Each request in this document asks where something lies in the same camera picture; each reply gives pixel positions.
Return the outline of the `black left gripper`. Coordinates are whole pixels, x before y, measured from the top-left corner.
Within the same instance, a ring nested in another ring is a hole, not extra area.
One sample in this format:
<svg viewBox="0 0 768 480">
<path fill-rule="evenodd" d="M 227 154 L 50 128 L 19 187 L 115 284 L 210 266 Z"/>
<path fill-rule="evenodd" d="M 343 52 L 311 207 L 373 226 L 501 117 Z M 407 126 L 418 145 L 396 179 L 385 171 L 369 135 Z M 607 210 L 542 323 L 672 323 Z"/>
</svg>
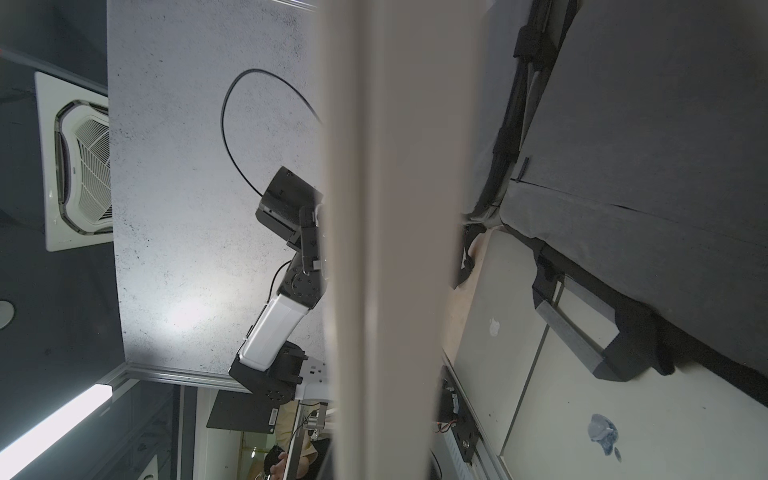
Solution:
<svg viewBox="0 0 768 480">
<path fill-rule="evenodd" d="M 307 309 L 314 309 L 326 288 L 314 207 L 300 208 L 298 235 L 298 251 L 286 270 L 278 294 Z"/>
</svg>

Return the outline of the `grey laptop sleeve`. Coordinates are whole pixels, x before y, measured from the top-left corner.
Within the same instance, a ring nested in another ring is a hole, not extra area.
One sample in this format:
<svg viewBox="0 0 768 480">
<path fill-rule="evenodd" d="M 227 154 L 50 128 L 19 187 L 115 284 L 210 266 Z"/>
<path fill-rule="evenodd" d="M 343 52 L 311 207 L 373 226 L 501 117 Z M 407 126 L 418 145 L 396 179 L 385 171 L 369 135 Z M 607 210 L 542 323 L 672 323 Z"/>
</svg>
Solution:
<svg viewBox="0 0 768 480">
<path fill-rule="evenodd" d="M 474 211 L 490 174 L 492 149 L 502 126 L 517 70 L 514 50 L 532 3 L 499 0 L 486 3 L 481 18 L 479 70 L 475 88 L 472 135 L 465 177 L 464 214 Z"/>
<path fill-rule="evenodd" d="M 501 219 L 596 378 L 691 360 L 765 403 L 766 3 L 586 2 Z"/>
</svg>

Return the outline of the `grey laptop bag with strap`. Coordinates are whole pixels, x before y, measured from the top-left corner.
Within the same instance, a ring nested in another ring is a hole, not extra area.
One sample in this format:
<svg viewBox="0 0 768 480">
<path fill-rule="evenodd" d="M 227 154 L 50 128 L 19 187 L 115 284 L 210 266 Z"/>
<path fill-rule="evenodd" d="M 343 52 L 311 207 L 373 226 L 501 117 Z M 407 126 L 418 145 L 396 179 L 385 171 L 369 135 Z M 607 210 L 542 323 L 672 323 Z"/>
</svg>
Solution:
<svg viewBox="0 0 768 480">
<path fill-rule="evenodd" d="M 476 260 L 471 253 L 476 238 L 500 209 L 510 174 L 518 162 L 522 144 L 538 109 L 579 1 L 530 1 L 531 14 L 520 28 L 514 57 L 517 70 L 501 128 L 492 149 L 489 177 L 474 211 L 464 214 L 457 270 L 451 287 L 457 288 L 472 274 Z"/>
</svg>

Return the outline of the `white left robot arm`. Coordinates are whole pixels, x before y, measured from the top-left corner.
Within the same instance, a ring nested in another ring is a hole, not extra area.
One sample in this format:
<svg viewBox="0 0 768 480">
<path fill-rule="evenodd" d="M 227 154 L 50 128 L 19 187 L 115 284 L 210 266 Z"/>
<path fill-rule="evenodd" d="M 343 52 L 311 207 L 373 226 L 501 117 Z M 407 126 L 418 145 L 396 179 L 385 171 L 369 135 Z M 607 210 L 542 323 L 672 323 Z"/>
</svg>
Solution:
<svg viewBox="0 0 768 480">
<path fill-rule="evenodd" d="M 277 294 L 249 330 L 229 375 L 273 406 L 331 401 L 326 364 L 288 341 L 325 293 L 316 207 L 299 209 L 299 247 Z"/>
</svg>

